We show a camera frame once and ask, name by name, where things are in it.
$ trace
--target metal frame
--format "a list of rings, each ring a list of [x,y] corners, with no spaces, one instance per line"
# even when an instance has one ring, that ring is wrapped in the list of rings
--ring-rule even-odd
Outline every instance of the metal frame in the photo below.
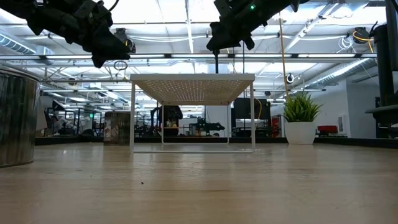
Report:
[[[181,76],[177,74],[171,74],[171,75],[162,75],[159,76],[158,74],[153,74],[153,75],[134,75],[131,77],[131,120],[130,120],[130,150],[133,153],[146,153],[146,154],[151,154],[151,153],[181,153],[181,154],[248,154],[248,153],[253,153],[254,150],[256,149],[256,124],[255,124],[255,119],[254,119],[254,74],[247,74],[247,75],[239,75],[239,76],[234,76],[235,79],[237,78],[242,78],[243,80],[250,81],[250,110],[251,110],[251,147],[252,150],[248,151],[138,151],[134,150],[134,124],[135,124],[135,100],[136,100],[136,83],[134,81],[139,81],[139,80],[178,80],[178,76],[180,78],[183,77],[183,80],[227,80],[228,78],[232,78],[232,76],[221,74],[221,75],[209,75],[209,74],[200,74],[200,75],[191,75],[190,77],[187,76]],[[228,127],[228,137],[227,137],[227,144],[229,144],[229,118],[230,118],[230,104],[232,102],[228,103],[220,103],[219,105],[224,105],[227,107],[227,127]],[[165,105],[170,105],[170,103],[165,103],[162,102],[162,144],[178,144],[178,143],[164,143],[164,106]]]

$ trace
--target metal trash can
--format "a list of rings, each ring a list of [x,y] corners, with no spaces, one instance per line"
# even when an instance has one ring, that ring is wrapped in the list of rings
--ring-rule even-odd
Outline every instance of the metal trash can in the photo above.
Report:
[[[33,162],[39,80],[0,68],[0,167]]]

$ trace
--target ceiling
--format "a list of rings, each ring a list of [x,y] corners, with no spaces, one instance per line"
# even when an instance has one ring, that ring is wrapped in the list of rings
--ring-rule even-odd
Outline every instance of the ceiling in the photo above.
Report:
[[[368,44],[347,44],[342,45],[343,37],[347,33],[352,34],[355,27],[365,27],[367,31],[378,21],[378,24],[386,22],[386,10],[384,1],[372,1],[377,4],[369,4],[369,1],[347,0],[348,4],[339,4],[333,8],[331,13],[320,21],[316,18],[327,4],[326,1],[314,0],[300,5],[297,13],[292,12],[288,7],[281,12],[284,23],[282,31],[285,38],[284,46],[289,46],[285,53],[351,53],[370,52]],[[104,0],[105,7],[110,8],[114,0]],[[206,33],[211,33],[210,22],[217,21],[219,14],[212,0],[120,0],[119,4],[112,11],[114,25],[111,31],[118,27],[127,29],[127,34],[137,47],[137,54],[208,54],[206,44],[209,39]],[[252,50],[235,48],[222,50],[222,54],[271,54],[281,53],[280,39],[277,38],[279,30],[279,15],[275,15],[268,21],[267,27],[259,27],[252,35],[256,46]],[[305,27],[311,27],[302,35],[301,39],[295,41],[294,37]],[[49,48],[56,55],[81,55],[87,54],[79,45],[68,44],[61,37],[43,31],[42,35],[35,36],[26,26],[26,21],[14,17],[5,11],[0,10],[0,32],[5,32],[16,37],[19,41],[31,46],[44,46]],[[10,49],[0,46],[0,54],[17,55]],[[66,78],[90,80],[106,80],[110,78],[129,78],[135,73],[214,73],[214,62],[211,60],[196,62],[171,61],[168,59],[135,60],[136,66],[129,66],[125,71],[117,71],[113,64],[109,68],[97,69],[89,67],[49,67],[48,74],[53,74],[52,80],[63,80]],[[68,63],[80,63],[81,60],[69,60]],[[8,63],[23,65],[26,62],[8,61]],[[27,68],[29,71],[43,76],[44,65],[36,63],[35,68]],[[286,72],[303,77],[309,80],[319,73],[328,70],[337,63],[288,62]],[[255,62],[221,62],[220,73],[242,73],[245,67],[246,73],[257,75],[255,86],[266,86],[278,88],[283,85],[283,66],[280,62],[269,63],[261,60]],[[65,83],[53,83],[44,85],[49,88],[76,89],[83,87],[81,84],[70,86]],[[130,90],[129,83],[102,83],[100,88],[112,90]],[[129,100],[129,93],[118,93],[120,97]]]

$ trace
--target perforated tabletop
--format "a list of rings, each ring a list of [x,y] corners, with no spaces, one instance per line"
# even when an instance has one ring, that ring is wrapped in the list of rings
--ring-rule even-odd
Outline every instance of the perforated tabletop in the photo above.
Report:
[[[140,74],[131,80],[163,105],[229,105],[254,74]]]

